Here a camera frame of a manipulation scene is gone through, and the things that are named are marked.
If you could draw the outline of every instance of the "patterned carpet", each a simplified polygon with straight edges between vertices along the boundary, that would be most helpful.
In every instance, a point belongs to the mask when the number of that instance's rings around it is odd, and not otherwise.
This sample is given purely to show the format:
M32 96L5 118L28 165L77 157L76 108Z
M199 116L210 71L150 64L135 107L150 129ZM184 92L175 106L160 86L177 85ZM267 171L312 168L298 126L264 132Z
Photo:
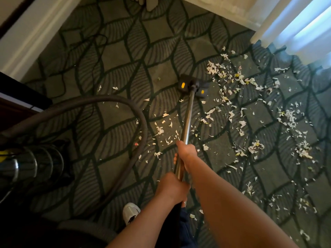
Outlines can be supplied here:
M205 103L196 99L193 106L190 142L200 150L199 157L245 192L300 247L330 247L331 69L303 66L285 49L271 53L259 43L251 45L253 34L182 0L159 0L152 12L131 0L81 2L31 67L24 83L54 103L79 95L121 95L135 101L149 123L148 145L141 159L116 198L91 221L121 230L122 207L134 202L143 208L158 180L173 170L176 131L181 130L188 102L176 86L180 74L186 73L210 82ZM230 61L220 56L225 53ZM273 91L258 91L254 85L238 81L227 83L223 78L213 82L213 76L207 74L208 61L224 63L228 66L225 71L233 76L241 66L245 78L254 78L258 86L272 87ZM279 88L275 88L277 79ZM219 89L224 85L233 91L240 88L228 95L232 104L221 101ZM116 105L105 102L78 108L33 132L30 142L72 140L70 155L76 176L68 187L36 196L33 212L55 221L69 219L98 202L112 187L141 134L132 111ZM204 112L216 106L221 111L210 114L213 120L201 122ZM278 121L277 108L300 110L295 112L296 128ZM243 136L238 129L242 120L246 122ZM163 127L163 134L156 135L155 123ZM309 154L313 159L295 152L304 137L312 147ZM247 148L255 140L264 149L251 154ZM236 156L238 149L247 156ZM162 153L159 159L155 152ZM187 209L197 218L191 219L191 228L199 246L215 246L194 189Z

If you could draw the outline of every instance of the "white curtain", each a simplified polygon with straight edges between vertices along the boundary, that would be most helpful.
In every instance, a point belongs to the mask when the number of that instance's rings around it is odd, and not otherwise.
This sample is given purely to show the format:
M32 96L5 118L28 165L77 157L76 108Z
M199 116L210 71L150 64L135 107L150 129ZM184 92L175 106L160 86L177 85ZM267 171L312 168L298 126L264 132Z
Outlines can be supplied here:
M303 64L331 67L331 0L279 0L251 42L258 40L265 48L285 45Z

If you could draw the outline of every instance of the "forearm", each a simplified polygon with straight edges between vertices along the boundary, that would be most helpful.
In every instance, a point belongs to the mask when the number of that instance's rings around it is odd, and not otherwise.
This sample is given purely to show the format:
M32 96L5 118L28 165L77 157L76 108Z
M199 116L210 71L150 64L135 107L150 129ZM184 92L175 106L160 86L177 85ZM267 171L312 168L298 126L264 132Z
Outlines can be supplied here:
M163 222L173 206L167 197L155 196L107 248L155 247Z
M222 247L297 247L261 210L197 156L188 160L205 218Z

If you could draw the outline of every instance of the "white sneaker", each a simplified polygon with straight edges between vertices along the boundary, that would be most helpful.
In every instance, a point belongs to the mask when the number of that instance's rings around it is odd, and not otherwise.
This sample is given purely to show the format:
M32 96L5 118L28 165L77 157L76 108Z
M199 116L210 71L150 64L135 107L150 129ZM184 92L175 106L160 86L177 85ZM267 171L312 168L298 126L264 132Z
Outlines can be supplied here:
M140 208L134 203L127 203L123 208L123 219L126 225L130 224L140 213Z

